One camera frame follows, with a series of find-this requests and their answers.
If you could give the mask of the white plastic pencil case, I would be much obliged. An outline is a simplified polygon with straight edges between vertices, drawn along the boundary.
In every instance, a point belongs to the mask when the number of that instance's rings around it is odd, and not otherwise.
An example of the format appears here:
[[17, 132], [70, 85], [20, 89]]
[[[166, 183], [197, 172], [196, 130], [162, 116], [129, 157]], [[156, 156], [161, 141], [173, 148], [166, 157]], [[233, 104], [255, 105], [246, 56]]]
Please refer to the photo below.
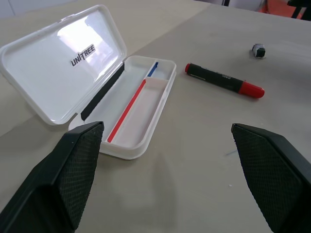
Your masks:
[[101, 121], [100, 152], [133, 160], [148, 148], [176, 64], [127, 56], [109, 10], [96, 5], [0, 48], [0, 73], [47, 124]]

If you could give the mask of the black frame in background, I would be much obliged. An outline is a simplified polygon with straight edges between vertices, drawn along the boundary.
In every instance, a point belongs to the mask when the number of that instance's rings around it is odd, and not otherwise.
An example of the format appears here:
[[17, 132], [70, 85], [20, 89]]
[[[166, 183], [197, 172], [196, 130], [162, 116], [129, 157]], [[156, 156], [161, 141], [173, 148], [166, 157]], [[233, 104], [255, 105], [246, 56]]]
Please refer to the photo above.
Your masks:
[[295, 7], [292, 18], [297, 18], [302, 8], [307, 8], [311, 6], [311, 0], [288, 0], [287, 5]]

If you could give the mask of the black marker with red cap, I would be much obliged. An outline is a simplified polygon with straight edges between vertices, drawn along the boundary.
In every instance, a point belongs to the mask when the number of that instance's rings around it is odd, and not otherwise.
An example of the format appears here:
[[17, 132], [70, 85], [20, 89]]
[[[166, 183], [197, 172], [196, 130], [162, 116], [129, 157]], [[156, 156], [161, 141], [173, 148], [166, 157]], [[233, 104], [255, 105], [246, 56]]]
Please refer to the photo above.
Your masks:
[[224, 75], [219, 72], [209, 70], [193, 63], [188, 63], [186, 65], [185, 72], [188, 75], [201, 79], [207, 83], [211, 83], [221, 88], [255, 99], [260, 99], [265, 94], [264, 89], [261, 87], [233, 78], [231, 76]]

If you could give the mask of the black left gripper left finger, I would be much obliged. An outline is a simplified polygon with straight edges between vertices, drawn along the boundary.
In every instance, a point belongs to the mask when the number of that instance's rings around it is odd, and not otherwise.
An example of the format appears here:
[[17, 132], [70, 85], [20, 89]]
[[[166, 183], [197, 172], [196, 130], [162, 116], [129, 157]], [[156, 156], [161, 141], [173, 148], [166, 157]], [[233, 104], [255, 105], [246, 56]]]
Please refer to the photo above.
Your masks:
[[75, 233], [94, 181], [102, 121], [65, 133], [0, 213], [0, 233]]

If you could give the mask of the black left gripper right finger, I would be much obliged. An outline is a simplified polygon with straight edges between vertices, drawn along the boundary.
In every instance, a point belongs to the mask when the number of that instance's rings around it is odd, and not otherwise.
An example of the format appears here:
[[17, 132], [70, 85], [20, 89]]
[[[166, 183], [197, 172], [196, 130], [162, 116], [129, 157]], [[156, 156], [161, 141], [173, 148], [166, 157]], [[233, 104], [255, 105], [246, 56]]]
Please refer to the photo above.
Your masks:
[[283, 136], [231, 127], [250, 192], [273, 233], [311, 233], [311, 163]]

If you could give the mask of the orange object in background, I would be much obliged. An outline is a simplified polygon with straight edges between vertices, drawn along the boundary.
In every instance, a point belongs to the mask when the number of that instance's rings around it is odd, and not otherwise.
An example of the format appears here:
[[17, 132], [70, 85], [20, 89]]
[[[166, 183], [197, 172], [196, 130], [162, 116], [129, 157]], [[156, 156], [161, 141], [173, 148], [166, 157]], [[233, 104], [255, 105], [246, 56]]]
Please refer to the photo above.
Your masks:
[[292, 18], [295, 7], [288, 6], [287, 1], [288, 0], [262, 0], [257, 11], [264, 14]]

